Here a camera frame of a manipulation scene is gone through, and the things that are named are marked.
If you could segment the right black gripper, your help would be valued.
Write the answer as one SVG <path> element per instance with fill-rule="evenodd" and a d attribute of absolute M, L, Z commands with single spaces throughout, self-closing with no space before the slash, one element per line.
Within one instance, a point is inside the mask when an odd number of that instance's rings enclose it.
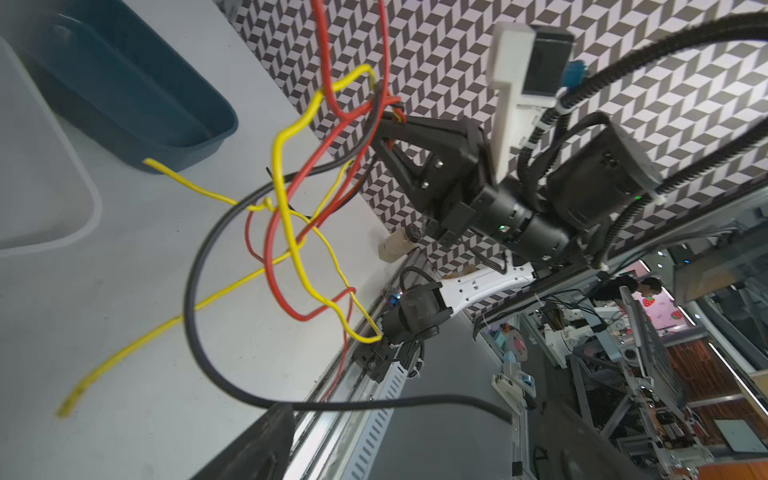
<path fill-rule="evenodd" d="M 404 141 L 428 152 L 419 166 L 399 146 L 377 144 L 377 156 L 414 209 L 425 215 L 427 236 L 458 240 L 473 231 L 493 240 L 522 238 L 528 209 L 514 186 L 495 180 L 490 142 L 478 121 L 412 116 L 400 122 L 385 115 L 374 139 Z"/>

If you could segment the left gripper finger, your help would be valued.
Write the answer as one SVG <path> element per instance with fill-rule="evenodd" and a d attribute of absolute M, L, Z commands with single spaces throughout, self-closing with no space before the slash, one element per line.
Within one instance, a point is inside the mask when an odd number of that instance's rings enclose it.
<path fill-rule="evenodd" d="M 278 403 L 209 461 L 193 479 L 283 479 L 290 461 L 294 430 L 293 408 Z"/>

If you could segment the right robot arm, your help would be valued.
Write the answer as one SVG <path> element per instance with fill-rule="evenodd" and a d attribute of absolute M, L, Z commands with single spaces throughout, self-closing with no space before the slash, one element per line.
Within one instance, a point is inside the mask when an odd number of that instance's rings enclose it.
<path fill-rule="evenodd" d="M 487 82 L 497 94 L 493 129 L 470 118 L 403 119 L 374 94 L 364 137 L 442 245 L 475 233 L 525 262 L 572 260 L 601 268 L 618 233 L 651 202 L 744 153 L 767 135 L 745 134 L 669 177 L 631 135 L 597 111 L 572 127 L 576 107 L 629 74 L 673 54 L 717 43 L 763 41 L 763 12 L 729 15 L 672 33 L 598 73 L 566 80 L 574 36 L 546 25 L 500 23 Z"/>

